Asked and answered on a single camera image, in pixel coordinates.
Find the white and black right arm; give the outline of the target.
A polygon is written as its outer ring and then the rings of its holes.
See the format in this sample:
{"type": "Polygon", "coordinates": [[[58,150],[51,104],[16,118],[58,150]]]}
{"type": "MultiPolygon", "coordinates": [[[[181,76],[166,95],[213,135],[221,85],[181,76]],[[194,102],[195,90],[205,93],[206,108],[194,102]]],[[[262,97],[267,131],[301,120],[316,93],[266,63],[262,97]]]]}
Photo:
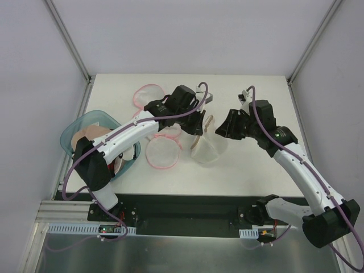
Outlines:
{"type": "Polygon", "coordinates": [[[302,228],[307,240],[317,248],[350,233],[359,215],[358,203],[353,199],[346,201],[323,179],[292,131],[276,124],[268,101],[251,102],[248,111],[231,109],[216,134],[234,140],[255,139],[289,174],[308,203],[301,206],[277,195],[268,195],[245,211],[247,222],[262,226],[281,220],[302,228]]]}

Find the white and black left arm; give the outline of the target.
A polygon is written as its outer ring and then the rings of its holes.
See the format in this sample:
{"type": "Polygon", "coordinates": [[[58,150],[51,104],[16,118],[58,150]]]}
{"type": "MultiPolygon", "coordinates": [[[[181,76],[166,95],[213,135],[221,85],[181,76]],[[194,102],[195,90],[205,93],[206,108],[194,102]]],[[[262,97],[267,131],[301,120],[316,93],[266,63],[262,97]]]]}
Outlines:
{"type": "Polygon", "coordinates": [[[110,185],[109,165],[136,142],[175,124],[189,135],[202,135],[202,107],[207,97],[207,91],[196,93],[179,85],[171,94],[147,103],[128,123],[92,140],[84,136],[77,141],[71,169],[86,184],[107,221],[115,221],[121,210],[110,185]]]}

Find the cream mesh laundry bag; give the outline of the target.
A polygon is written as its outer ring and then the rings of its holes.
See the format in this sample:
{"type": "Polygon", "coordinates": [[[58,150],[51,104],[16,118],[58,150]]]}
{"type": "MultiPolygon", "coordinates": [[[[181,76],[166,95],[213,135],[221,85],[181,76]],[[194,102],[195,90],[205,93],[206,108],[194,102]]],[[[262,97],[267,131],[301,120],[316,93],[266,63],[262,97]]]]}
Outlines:
{"type": "Polygon", "coordinates": [[[191,146],[191,158],[202,164],[215,162],[227,150],[228,141],[215,133],[215,119],[209,115],[203,123],[202,135],[191,146]]]}

